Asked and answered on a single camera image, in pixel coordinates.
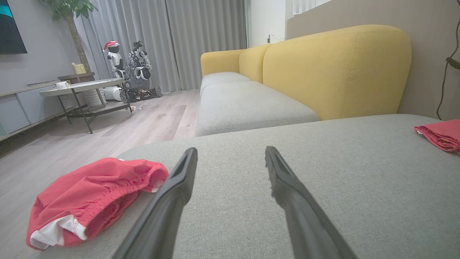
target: white fabric trim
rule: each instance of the white fabric trim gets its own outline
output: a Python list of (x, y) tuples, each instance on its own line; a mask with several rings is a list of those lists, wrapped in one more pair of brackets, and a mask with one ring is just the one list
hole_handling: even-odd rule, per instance
[(30, 235), (30, 244), (40, 250), (49, 246), (64, 245), (64, 229), (74, 233), (81, 240), (86, 240), (86, 227), (78, 223), (74, 215), (55, 219)]
[(154, 187), (152, 188), (152, 193), (156, 193), (164, 183), (165, 183), (165, 181), (163, 181), (163, 180), (156, 181), (153, 184)]

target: yellow sofa armrest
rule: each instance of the yellow sofa armrest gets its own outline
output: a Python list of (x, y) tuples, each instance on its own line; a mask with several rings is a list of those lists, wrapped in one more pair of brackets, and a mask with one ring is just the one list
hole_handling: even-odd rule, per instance
[(206, 52), (201, 55), (203, 76), (219, 72), (240, 72), (240, 54), (244, 49)]

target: curtain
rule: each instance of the curtain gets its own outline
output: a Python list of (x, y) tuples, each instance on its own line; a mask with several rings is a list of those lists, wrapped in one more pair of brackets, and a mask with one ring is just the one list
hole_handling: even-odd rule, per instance
[(246, 48), (243, 0), (167, 0), (181, 89), (201, 84), (205, 52)]
[(246, 23), (246, 47), (253, 46), (253, 32), (251, 24), (251, 0), (244, 0), (244, 16)]
[(98, 69), (113, 77), (104, 44), (117, 41), (128, 61), (142, 40), (163, 92), (198, 88), (201, 54), (246, 47), (243, 0), (99, 0), (85, 30)]

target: coffee table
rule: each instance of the coffee table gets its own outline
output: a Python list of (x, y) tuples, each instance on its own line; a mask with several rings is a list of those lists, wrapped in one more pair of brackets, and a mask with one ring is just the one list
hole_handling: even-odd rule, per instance
[[(67, 117), (69, 123), (72, 124), (72, 122), (70, 121), (70, 118), (83, 118), (85, 120), (85, 123), (90, 133), (92, 134), (90, 123), (97, 116), (106, 114), (109, 112), (121, 110), (121, 109), (126, 109), (126, 108), (129, 108), (129, 110), (132, 112), (131, 105), (129, 104), (129, 102), (127, 104), (123, 104), (123, 105), (113, 107), (110, 109), (104, 109), (106, 106), (104, 104), (99, 88), (121, 85), (122, 83), (123, 83), (123, 78), (113, 78), (113, 79), (83, 82), (83, 83), (78, 83), (78, 84), (71, 84), (70, 87), (66, 89), (52, 89), (48, 91), (43, 91), (43, 92), (40, 92), (40, 96), (42, 97), (57, 96), (59, 98), (59, 102), (61, 103), (62, 109), (64, 110), (64, 114)], [(85, 105), (80, 104), (80, 101), (78, 101), (78, 98), (77, 98), (77, 94), (81, 92), (89, 91), (89, 90), (96, 90), (96, 92), (98, 93), (99, 99), (101, 100), (102, 105), (97, 106), (97, 107), (90, 107), (87, 104)], [(72, 94), (75, 98), (75, 101), (78, 107), (72, 108), (70, 111), (67, 111), (60, 97), (63, 94)]]

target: red cloth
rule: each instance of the red cloth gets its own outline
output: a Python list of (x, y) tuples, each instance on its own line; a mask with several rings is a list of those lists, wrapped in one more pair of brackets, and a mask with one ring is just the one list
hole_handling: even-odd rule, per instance
[(460, 151), (460, 120), (458, 119), (417, 126), (414, 130), (444, 151)]
[(121, 217), (140, 190), (156, 192), (167, 177), (160, 163), (115, 158), (61, 176), (37, 196), (26, 242), (43, 250), (92, 239)]

